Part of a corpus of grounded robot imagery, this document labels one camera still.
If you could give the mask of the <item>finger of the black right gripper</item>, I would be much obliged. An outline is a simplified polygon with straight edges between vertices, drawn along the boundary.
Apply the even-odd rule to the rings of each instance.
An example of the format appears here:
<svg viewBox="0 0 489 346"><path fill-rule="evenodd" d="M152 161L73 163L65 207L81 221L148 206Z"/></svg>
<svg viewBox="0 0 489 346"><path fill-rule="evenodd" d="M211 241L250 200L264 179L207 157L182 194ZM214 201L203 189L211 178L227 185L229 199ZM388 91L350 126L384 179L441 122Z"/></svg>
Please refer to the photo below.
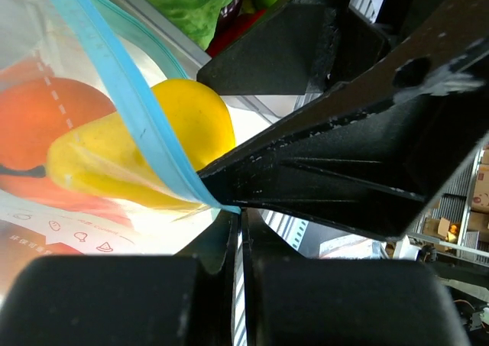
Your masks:
<svg viewBox="0 0 489 346"><path fill-rule="evenodd" d="M349 82L390 50L350 0L278 0L197 73L220 95L302 95Z"/></svg>
<svg viewBox="0 0 489 346"><path fill-rule="evenodd" d="M396 239L488 138L488 0L387 0L390 50L199 172L223 204Z"/></svg>

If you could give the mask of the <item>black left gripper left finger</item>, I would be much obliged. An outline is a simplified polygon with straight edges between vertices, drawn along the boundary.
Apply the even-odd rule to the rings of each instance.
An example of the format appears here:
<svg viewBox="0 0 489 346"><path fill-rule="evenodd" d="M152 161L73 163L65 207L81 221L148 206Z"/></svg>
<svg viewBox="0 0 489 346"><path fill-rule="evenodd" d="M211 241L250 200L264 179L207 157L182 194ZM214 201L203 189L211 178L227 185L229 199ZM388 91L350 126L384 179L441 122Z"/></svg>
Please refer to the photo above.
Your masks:
<svg viewBox="0 0 489 346"><path fill-rule="evenodd" d="M239 217L173 256L46 256L14 282L3 345L230 345Z"/></svg>

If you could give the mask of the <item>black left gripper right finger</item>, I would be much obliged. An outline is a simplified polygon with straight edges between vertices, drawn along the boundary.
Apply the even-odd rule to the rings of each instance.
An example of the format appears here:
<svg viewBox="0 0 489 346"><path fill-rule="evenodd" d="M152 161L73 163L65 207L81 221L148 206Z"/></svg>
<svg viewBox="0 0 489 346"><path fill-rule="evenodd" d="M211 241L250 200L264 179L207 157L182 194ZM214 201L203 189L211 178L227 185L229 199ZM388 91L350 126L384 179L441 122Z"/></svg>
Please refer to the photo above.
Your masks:
<svg viewBox="0 0 489 346"><path fill-rule="evenodd" d="M409 260L309 259L241 215L250 345L467 345L449 291Z"/></svg>

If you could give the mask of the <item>yellow toy pear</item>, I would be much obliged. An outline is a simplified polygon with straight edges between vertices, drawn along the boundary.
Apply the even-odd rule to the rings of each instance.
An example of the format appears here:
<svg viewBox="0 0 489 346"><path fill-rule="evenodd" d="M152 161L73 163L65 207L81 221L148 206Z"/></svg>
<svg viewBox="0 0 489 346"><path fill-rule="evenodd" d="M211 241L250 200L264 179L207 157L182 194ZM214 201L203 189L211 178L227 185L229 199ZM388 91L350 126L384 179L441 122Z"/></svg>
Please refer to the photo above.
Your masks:
<svg viewBox="0 0 489 346"><path fill-rule="evenodd" d="M151 90L194 170L235 147L228 108L210 88L190 79L168 79ZM160 180L117 112L57 138L47 151L45 170L55 184L73 192L156 210L202 207L177 197Z"/></svg>

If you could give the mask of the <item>clear zip top bag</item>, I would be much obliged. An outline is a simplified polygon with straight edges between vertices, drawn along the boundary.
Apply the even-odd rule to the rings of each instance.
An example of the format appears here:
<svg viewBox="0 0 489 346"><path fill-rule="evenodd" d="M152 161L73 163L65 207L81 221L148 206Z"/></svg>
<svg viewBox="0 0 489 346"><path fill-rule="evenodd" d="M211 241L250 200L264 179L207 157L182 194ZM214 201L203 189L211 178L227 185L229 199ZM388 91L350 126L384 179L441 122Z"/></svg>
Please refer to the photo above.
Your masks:
<svg viewBox="0 0 489 346"><path fill-rule="evenodd" d="M1 291L48 255L174 254L228 106L107 0L1 0Z"/></svg>

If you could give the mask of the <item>orange pink toy peach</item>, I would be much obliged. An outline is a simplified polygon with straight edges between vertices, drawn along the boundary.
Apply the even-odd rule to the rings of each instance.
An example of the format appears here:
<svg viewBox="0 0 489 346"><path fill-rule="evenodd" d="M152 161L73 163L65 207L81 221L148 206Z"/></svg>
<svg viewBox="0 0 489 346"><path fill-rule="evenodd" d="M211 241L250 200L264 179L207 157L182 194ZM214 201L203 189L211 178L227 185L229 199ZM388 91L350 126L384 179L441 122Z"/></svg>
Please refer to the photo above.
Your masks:
<svg viewBox="0 0 489 346"><path fill-rule="evenodd" d="M132 228L131 220L115 202L63 189L47 177L1 175L1 189L14 196L42 205L70 212L84 212Z"/></svg>

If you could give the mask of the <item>orange toy tangerine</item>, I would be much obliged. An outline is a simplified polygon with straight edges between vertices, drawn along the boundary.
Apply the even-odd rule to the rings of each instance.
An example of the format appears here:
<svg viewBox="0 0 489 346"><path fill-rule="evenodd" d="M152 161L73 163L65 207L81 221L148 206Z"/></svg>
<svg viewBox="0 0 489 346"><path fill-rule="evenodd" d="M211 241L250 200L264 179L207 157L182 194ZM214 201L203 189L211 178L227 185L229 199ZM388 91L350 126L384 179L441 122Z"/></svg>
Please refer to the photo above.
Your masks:
<svg viewBox="0 0 489 346"><path fill-rule="evenodd" d="M41 166L58 137L114 111L106 95L73 79L44 77L12 86L1 92L1 165L14 171Z"/></svg>

